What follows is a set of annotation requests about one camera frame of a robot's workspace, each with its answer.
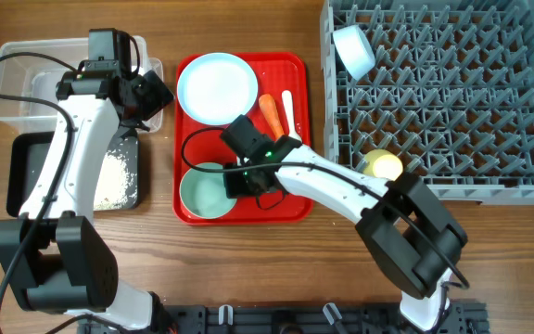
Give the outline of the light green bowl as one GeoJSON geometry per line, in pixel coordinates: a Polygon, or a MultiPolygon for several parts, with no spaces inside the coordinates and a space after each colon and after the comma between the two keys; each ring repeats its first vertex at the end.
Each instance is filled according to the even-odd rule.
{"type": "Polygon", "coordinates": [[[226,215],[234,208],[236,199],[226,195],[223,167],[215,162],[200,163],[198,167],[216,170],[216,173],[189,169],[179,186],[181,202],[198,218],[216,219],[226,215]]]}

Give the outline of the orange carrot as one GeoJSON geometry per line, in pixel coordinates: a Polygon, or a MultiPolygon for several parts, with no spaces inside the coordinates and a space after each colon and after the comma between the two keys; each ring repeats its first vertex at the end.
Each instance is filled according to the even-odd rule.
{"type": "Polygon", "coordinates": [[[279,139],[285,133],[280,122],[274,98],[270,94],[261,95],[259,97],[259,107],[265,121],[267,121],[273,131],[274,137],[279,139]]]}

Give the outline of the light blue plate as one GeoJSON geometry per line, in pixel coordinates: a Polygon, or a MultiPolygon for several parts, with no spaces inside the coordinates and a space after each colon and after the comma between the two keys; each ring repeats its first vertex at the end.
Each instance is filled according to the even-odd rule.
{"type": "Polygon", "coordinates": [[[186,65],[177,81],[177,97],[192,120],[226,125],[254,106],[259,93],[257,75],[242,58],[209,53],[186,65]]]}

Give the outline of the white plastic spoon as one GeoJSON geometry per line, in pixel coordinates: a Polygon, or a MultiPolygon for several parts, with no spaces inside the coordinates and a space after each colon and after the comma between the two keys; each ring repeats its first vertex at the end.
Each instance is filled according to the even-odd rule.
{"type": "Polygon", "coordinates": [[[300,135],[296,130],[295,118],[294,118],[294,105],[293,97],[289,90],[285,90],[281,94],[282,102],[286,113],[286,121],[288,125],[288,136],[302,141],[300,135]]]}

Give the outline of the white rice grains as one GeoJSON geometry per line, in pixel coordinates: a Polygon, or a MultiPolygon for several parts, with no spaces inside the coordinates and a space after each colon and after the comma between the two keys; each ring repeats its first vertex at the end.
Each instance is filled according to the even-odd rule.
{"type": "Polygon", "coordinates": [[[127,210],[138,201],[138,153],[136,137],[117,138],[109,146],[98,178],[94,210],[127,210]]]}

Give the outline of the yellow plastic cup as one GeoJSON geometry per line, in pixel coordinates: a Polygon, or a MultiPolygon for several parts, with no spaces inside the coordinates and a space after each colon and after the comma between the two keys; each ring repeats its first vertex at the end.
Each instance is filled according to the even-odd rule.
{"type": "Polygon", "coordinates": [[[365,168],[363,173],[376,178],[396,180],[403,172],[401,160],[393,153],[384,149],[373,149],[363,157],[365,168]]]}

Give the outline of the light blue bowl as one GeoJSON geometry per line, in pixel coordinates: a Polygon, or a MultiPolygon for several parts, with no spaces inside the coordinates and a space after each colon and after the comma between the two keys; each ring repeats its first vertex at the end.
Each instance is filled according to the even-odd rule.
{"type": "Polygon", "coordinates": [[[336,51],[347,72],[361,80],[374,66],[374,51],[359,25],[351,25],[333,32],[336,51]]]}

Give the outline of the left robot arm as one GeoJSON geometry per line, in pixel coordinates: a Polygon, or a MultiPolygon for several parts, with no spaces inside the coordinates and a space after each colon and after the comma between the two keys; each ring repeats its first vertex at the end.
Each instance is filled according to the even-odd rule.
{"type": "Polygon", "coordinates": [[[94,227],[95,190],[121,122],[135,127],[173,100],[154,71],[69,71],[57,85],[57,128],[19,217],[0,221],[0,295],[25,311],[67,314],[121,333],[164,333],[159,297],[119,278],[115,256],[94,227]]]}

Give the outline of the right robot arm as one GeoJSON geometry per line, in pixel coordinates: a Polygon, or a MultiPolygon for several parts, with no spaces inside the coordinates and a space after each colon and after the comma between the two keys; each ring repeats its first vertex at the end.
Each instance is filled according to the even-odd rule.
{"type": "Polygon", "coordinates": [[[419,176],[387,180],[357,173],[286,135],[221,139],[251,179],[312,199],[354,223],[377,266],[401,290],[401,315],[421,331],[439,330],[449,287],[469,286],[456,267],[467,235],[419,176]]]}

